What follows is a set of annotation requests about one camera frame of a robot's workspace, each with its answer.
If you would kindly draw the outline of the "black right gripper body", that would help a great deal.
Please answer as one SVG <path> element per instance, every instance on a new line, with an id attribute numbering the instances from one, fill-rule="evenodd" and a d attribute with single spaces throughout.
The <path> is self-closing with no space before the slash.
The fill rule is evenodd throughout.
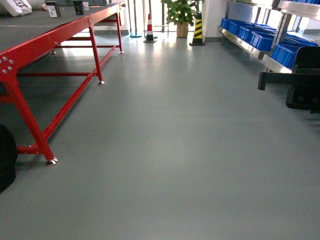
<path id="1" fill-rule="evenodd" d="M 320 48 L 303 46 L 297 51 L 285 104 L 288 108 L 312 113 L 320 111 Z"/>

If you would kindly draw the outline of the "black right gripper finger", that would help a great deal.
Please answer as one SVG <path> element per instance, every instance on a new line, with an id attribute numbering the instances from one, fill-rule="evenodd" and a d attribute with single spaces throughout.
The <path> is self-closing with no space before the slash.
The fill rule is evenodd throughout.
<path id="1" fill-rule="evenodd" d="M 264 91 L 267 84 L 289 85 L 292 81 L 291 73 L 261 72 L 257 89 Z"/>

